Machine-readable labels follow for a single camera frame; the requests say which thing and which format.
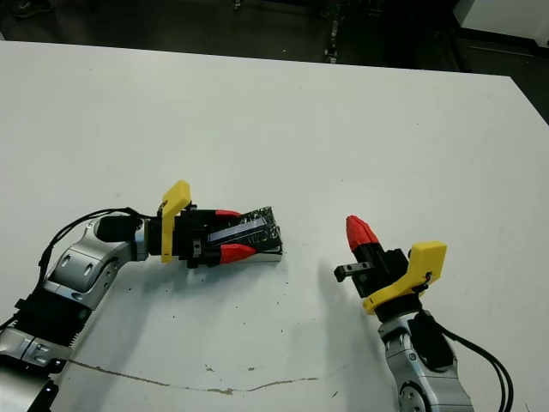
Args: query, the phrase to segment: white wall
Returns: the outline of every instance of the white wall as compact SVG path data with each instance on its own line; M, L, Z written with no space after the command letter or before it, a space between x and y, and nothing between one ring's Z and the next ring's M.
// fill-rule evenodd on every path
M464 4L470 0L461 1L457 15ZM549 0L474 0L465 19L459 20L466 28L534 39L545 47L549 40Z

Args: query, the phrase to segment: scratch mark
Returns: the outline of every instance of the scratch mark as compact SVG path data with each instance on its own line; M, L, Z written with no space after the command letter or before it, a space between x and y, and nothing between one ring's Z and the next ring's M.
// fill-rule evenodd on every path
M90 370L95 371L95 372L106 373L108 375L113 375L113 376L119 376L120 378L127 378L127 379L137 380L139 382L144 382L146 384L165 386L165 387L176 388L176 389L184 389L186 391L220 393L221 395L228 395L228 396L231 396L234 392L254 392L254 391L259 391L260 389L269 388L270 386L275 386L275 385L294 384L294 383L303 382L303 381L306 381L306 380L318 380L318 378L300 378L300 379L294 379L294 380L277 380L276 382L271 382L270 384L261 385L261 386L258 386L256 388L251 388L251 389L233 389L233 388L227 388L225 390L218 389L218 388L201 389L201 388L191 388L190 386L171 385L171 384L166 384L164 382L160 382L160 381L157 381L157 380L151 380L151 379L139 378L139 377L133 376L133 375L127 375L126 373L113 372L113 371L109 371L107 369L103 369L102 367L93 367L92 365L88 365L87 363L79 362L78 360L69 359L69 362L74 364L74 365L77 365L79 367L90 369Z
M206 392L215 392L215 393L220 393L222 395L229 395L229 396L231 396L234 391L235 390L231 388L226 388L226 391L223 391L222 389L216 389L216 388L206 390Z
M326 375L326 379L329 379L331 378L332 376L334 375L337 375L338 373L341 373L343 371L345 371L346 369L348 369L349 367L354 367L356 366L357 364L357 361L361 359L360 357L356 357L356 358L353 358L350 362L346 363L345 365L341 365L340 367L338 367L337 369L335 369L334 371L330 372L328 375Z
M258 386L257 388L246 389L245 392L259 391L260 389L268 388L270 386L275 386L275 385L294 384L296 382L302 382L304 380L318 380L318 378L301 378L301 379L294 379L294 380L277 380L276 382L271 382L270 384L261 385L261 386Z
M487 136L483 137L482 140L478 143L477 147L474 148L473 155L469 159L469 164L472 164L476 161L477 157L483 154L486 151L486 146L491 144L491 139Z
M121 378L128 378L128 379L138 380L140 382L146 382L148 384L153 384L153 385L158 385L158 386L170 386L170 384L165 384L165 383L159 382L157 380L139 378L137 376L126 375L125 373L120 373L120 372L107 371L106 369L103 369L102 367L92 367L91 365L88 365L86 363L81 363L81 362L78 362L78 361L72 360L72 359L69 359L69 362L74 363L75 365L78 365L79 367L85 367L86 369L91 369L92 371L107 373L109 375L119 376Z

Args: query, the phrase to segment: black wire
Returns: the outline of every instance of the black wire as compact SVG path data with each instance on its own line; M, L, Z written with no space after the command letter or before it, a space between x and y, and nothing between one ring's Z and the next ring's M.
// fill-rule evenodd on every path
M479 354L480 356L485 358L487 361L489 361L492 364L492 366L494 367L494 369L496 369L496 373L498 374L498 378L500 379L500 384L501 384L501 386L503 386L504 385L503 380L501 379L501 374L499 373L498 368L501 370L501 373L504 375L505 381L507 383L507 387L509 389L509 395L507 397L507 403L506 403L503 411L504 412L510 412L511 407L513 406L513 398L515 397L515 392L513 390L513 381L511 380L511 376L507 372L507 369L505 369L504 365L493 354L491 354L487 350L483 349L479 345L476 345L476 344L468 341L464 337L458 336L455 333L450 332L449 330L447 330L446 328L444 328L440 324L438 324L438 326L439 326L440 330L447 337L449 337L450 339L452 339L454 341L457 341L457 342L461 343L466 348L473 350L474 352L476 352L477 354Z
M0 324L0 331L6 329L9 324L11 324L15 320L15 316L12 316L8 320L6 320L3 324Z
M461 336L455 334L454 332L451 332L451 331L447 330L446 328L444 328L441 324L439 324L437 321L435 321L433 317L430 317L429 315L427 315L423 311L423 309L420 310L420 313L422 313L423 315L428 316L430 319L432 319L432 322L440 329L441 333L443 333L444 335L446 335L448 338L452 339L453 341L459 342L461 345L463 345L466 348L472 350L476 354L479 354L480 356L485 358L488 361L488 363L490 363L492 365L492 367L494 368L494 370L496 371L496 374L498 376L499 385L500 385L501 393L502 393L501 402L499 404L499 412L510 412L511 407L513 406L513 398L514 398L515 393L514 393L514 390L513 390L513 381L511 380L511 376L507 372L507 369L505 369L504 365L493 354L491 354L487 350L483 349L479 345L477 345L475 343L472 343L471 341L468 341L464 337L461 337ZM505 391L504 378L505 378L505 383L507 384L507 388L509 390L509 395L507 396L507 399L505 399L506 398L506 396L505 396L506 391Z
M42 253L42 257L40 258L38 262L38 266L40 267L39 271L39 278L38 282L36 283L35 290L38 289L42 283L45 280L45 276L47 274L48 265L50 263L51 254L53 253L53 248L55 247L56 243L58 243L62 238L64 238L67 234L70 233L71 230L73 230L76 226L83 223L84 221L89 221L91 219L96 219L98 217L103 217L105 215L109 215L111 213L125 213L127 215L133 215L136 217L141 217L143 219L151 219L152 216L142 215L141 213L133 210L132 208L121 208L121 209L101 209L96 210L95 212L88 213L87 215L84 215L75 221L72 221L67 226L63 227L61 230L59 230L51 242L48 244L48 246L44 249L44 252Z

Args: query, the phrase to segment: white table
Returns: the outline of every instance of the white table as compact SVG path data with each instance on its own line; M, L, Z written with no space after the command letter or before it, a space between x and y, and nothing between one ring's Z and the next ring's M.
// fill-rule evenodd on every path
M386 248L449 245L425 307L540 412L548 177L549 128L506 77L2 42L0 313L62 225L153 213L186 179L203 208L273 206L282 262L124 267L54 411L395 410L378 321L332 275L356 214ZM497 410L491 367L455 350L476 410Z

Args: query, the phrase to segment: yellow bracket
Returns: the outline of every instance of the yellow bracket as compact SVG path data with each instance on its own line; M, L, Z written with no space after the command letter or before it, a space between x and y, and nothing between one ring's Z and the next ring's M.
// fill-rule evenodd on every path
M445 255L446 245L441 242L423 242L413 245L406 274L395 283L368 296L363 303L366 312L372 315L383 303L404 294L414 294L413 288L430 285L436 281L443 271Z
M173 229L175 216L190 204L190 186L179 180L162 197L162 263L172 261Z

